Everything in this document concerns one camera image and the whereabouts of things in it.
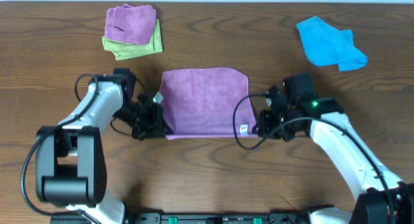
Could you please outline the purple microfiber cloth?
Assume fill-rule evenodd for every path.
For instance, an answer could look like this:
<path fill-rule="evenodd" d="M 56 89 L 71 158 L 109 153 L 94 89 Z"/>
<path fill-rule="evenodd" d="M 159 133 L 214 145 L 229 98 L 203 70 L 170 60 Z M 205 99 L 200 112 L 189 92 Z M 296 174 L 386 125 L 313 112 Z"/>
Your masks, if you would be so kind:
<path fill-rule="evenodd" d="M 164 118 L 174 131 L 168 140 L 255 137 L 256 118 L 246 74 L 229 67 L 177 69 L 162 74 Z"/>

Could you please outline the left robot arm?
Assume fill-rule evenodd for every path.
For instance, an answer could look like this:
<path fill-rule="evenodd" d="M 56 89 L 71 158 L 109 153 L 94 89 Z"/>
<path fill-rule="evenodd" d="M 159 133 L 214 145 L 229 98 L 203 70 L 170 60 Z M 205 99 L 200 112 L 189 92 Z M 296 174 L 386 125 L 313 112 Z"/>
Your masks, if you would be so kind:
<path fill-rule="evenodd" d="M 127 223 L 125 205 L 107 191 L 102 134 L 114 120 L 131 127 L 134 139 L 163 138 L 172 132 L 163 117 L 163 96 L 133 101 L 138 81 L 129 70 L 88 74 L 88 92 L 56 126 L 41 127 L 36 157 L 36 195 L 91 223 Z"/>

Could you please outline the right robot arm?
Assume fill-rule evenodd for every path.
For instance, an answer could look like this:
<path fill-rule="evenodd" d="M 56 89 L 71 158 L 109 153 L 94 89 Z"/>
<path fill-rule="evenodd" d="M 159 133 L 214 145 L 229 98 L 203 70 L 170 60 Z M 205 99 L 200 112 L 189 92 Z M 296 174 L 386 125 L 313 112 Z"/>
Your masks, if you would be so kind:
<path fill-rule="evenodd" d="M 353 211 L 317 208 L 307 212 L 308 223 L 413 222 L 413 185 L 374 155 L 335 99 L 289 85 L 284 91 L 273 85 L 264 97 L 270 108 L 260 113 L 254 133 L 290 141 L 303 132 L 328 155 L 354 197 Z"/>

